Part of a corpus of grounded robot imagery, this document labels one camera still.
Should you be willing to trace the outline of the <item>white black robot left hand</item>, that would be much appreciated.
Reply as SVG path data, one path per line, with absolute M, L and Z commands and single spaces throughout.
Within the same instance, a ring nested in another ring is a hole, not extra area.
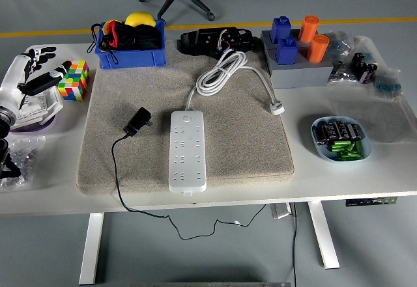
M 1 82 L 1 117 L 10 125 L 18 120 L 26 96 L 36 96 L 56 86 L 68 73 L 72 62 L 60 66 L 33 79 L 29 76 L 40 70 L 42 65 L 55 57 L 56 47 L 31 48 L 14 58 Z

